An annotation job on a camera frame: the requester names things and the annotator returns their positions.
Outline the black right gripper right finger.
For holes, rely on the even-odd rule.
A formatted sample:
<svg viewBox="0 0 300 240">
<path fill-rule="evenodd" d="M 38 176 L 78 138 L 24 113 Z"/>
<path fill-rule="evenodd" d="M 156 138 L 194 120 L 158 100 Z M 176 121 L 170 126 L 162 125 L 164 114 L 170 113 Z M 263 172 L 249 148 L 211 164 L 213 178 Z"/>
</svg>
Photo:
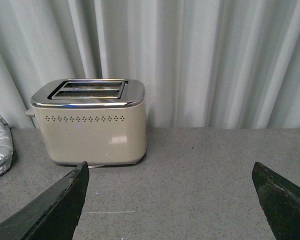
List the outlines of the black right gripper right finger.
<svg viewBox="0 0 300 240">
<path fill-rule="evenodd" d="M 300 187 L 260 162 L 252 181 L 259 204 L 277 240 L 300 240 Z"/>
</svg>

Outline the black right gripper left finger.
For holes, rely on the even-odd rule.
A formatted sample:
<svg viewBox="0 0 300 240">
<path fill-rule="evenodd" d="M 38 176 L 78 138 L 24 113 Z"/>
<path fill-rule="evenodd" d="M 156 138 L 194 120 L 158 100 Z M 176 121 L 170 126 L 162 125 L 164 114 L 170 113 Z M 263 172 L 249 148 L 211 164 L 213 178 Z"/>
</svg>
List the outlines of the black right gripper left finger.
<svg viewBox="0 0 300 240">
<path fill-rule="evenodd" d="M 85 204 L 89 176 L 84 161 L 0 223 L 0 240 L 71 240 Z"/>
</svg>

